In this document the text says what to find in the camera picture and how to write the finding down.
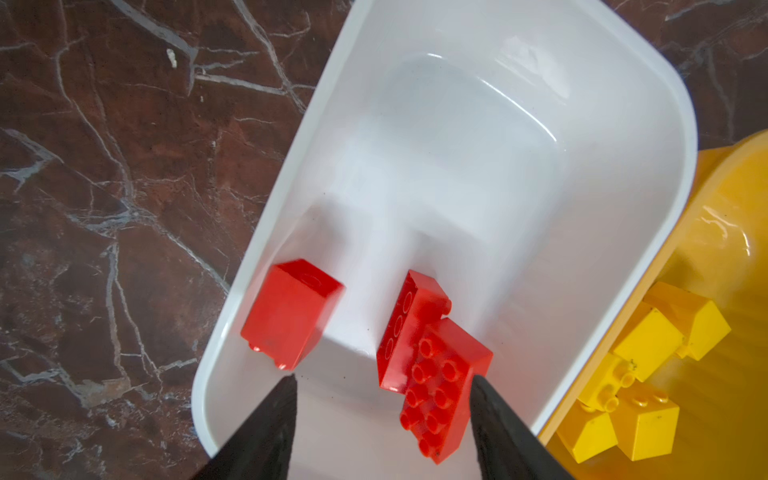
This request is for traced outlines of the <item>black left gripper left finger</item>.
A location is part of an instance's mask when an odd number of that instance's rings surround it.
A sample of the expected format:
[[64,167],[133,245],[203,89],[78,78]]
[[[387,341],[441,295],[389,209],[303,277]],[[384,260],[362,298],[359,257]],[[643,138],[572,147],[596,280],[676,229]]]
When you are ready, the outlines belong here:
[[298,384],[283,377],[196,479],[285,479],[297,422]]

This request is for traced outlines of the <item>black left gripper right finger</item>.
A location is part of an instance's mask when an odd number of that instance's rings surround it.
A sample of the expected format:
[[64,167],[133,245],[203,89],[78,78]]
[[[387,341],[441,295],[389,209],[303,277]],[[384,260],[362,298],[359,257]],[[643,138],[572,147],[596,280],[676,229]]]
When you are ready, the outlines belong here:
[[573,480],[485,377],[473,377],[469,404],[483,479]]

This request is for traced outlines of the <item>yellow lego brick cluster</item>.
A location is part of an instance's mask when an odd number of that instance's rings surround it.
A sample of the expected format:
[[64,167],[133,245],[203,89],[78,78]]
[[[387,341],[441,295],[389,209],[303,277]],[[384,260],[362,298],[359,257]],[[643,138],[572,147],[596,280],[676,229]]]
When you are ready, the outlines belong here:
[[644,301],[660,310],[685,336],[676,350],[681,359],[701,360],[731,332],[712,299],[680,287],[657,282],[645,294]]
[[618,391],[630,387],[635,379],[634,367],[629,361],[607,353],[578,395],[578,400],[589,408],[614,412],[620,403]]
[[632,461],[672,453],[680,406],[652,385],[635,382],[618,392],[610,413],[619,449]]

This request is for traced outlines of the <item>small red lego brick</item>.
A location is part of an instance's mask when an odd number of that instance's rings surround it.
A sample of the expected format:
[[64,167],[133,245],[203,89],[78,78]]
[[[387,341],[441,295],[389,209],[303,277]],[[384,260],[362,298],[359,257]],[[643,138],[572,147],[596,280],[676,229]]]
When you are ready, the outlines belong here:
[[345,286],[305,259],[271,266],[241,329],[251,350],[293,370],[314,349]]

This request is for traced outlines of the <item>red lego brick long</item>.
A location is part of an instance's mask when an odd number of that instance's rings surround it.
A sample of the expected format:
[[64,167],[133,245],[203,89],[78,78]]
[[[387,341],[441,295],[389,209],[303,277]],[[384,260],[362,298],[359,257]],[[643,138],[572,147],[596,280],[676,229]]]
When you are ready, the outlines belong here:
[[404,394],[424,327],[447,316],[452,302],[438,282],[409,270],[376,353],[379,386]]

